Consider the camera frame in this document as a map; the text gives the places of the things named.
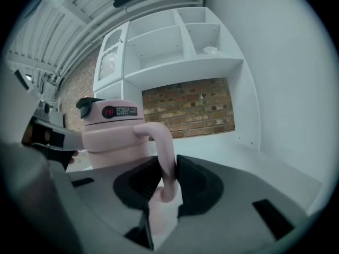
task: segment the black lid knob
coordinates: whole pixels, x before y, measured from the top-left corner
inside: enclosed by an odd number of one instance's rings
[[[104,101],[103,99],[98,99],[98,98],[81,98],[77,103],[76,103],[76,108],[80,110],[80,118],[83,119],[87,115],[90,114],[91,108],[92,108],[92,103],[99,102],[99,101]]]
[[[50,108],[49,104],[48,104],[48,103],[45,103],[45,105],[44,105],[44,112],[45,112],[46,114],[49,113],[49,108]]]

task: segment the white wall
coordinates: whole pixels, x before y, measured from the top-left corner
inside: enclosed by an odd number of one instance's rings
[[[251,70],[262,152],[317,180],[337,176],[339,67],[329,36],[305,0],[206,0]]]

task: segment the red logo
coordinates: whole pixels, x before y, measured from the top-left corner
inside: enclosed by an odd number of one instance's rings
[[[102,116],[105,119],[111,119],[114,117],[114,107],[113,106],[106,106],[102,110]]]

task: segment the metal ceiling beam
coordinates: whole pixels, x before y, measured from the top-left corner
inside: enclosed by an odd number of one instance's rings
[[[84,12],[82,12],[76,5],[74,5],[69,0],[63,0],[63,3],[60,6],[60,11],[65,15],[68,15],[69,18],[80,26],[85,27],[91,21],[91,18],[88,17]]]
[[[32,69],[42,70],[48,72],[49,74],[54,74],[57,68],[52,65],[48,65],[46,63],[39,62],[31,58],[16,55],[14,53],[8,53],[8,55],[6,56],[6,60]]]
[[[69,0],[46,0],[56,9],[59,9],[60,12],[64,13],[71,20],[76,22],[78,25],[85,27],[91,21],[91,18],[88,17],[84,12],[80,10],[76,5],[74,5]]]

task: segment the black rectangular slot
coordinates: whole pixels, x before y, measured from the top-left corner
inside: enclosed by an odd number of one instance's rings
[[[94,182],[94,180],[92,178],[83,178],[83,179],[79,179],[79,180],[73,180],[71,183],[73,185],[73,187],[79,187],[79,186],[83,186],[86,184],[90,184]]]
[[[19,82],[21,83],[21,85],[22,85],[26,90],[28,90],[29,87],[28,87],[28,85],[26,84],[26,81],[23,79],[23,77],[22,77],[21,73],[19,72],[19,70],[16,70],[16,71],[14,72],[14,75],[15,75],[16,78],[19,80]]]
[[[292,224],[267,199],[252,204],[277,240],[293,230]]]

